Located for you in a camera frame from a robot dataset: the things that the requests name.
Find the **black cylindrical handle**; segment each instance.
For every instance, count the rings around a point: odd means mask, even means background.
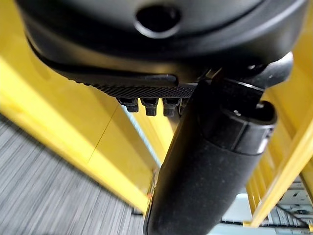
[[[211,86],[201,82],[160,170],[145,234],[207,234],[244,187],[275,123],[270,103],[244,117],[223,109]]]

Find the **floor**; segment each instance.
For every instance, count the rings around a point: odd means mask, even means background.
[[[0,115],[0,234],[141,235],[143,217]]]

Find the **black plastic housing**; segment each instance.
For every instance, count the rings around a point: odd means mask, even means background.
[[[263,0],[227,24],[159,40],[90,17],[70,2],[16,3],[34,52],[58,73],[116,97],[125,97],[112,92],[116,87],[151,87],[154,98],[167,97],[162,89],[177,87],[175,97],[183,98],[191,93],[182,86],[197,83],[212,65],[268,64],[287,54],[301,30],[307,0]],[[149,91],[141,91],[135,95],[151,97]]]
[[[251,116],[225,110],[207,81],[196,88],[163,163],[146,235],[205,235],[242,189],[277,116],[261,102]]]

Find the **yellow metal frame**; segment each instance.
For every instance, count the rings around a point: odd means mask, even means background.
[[[313,192],[313,1],[293,53],[290,80],[264,96],[275,105],[279,122],[246,186],[252,212],[246,227],[258,227],[300,173],[309,195]]]
[[[60,156],[146,211],[154,165],[117,101],[41,63],[12,0],[0,3],[0,111]]]

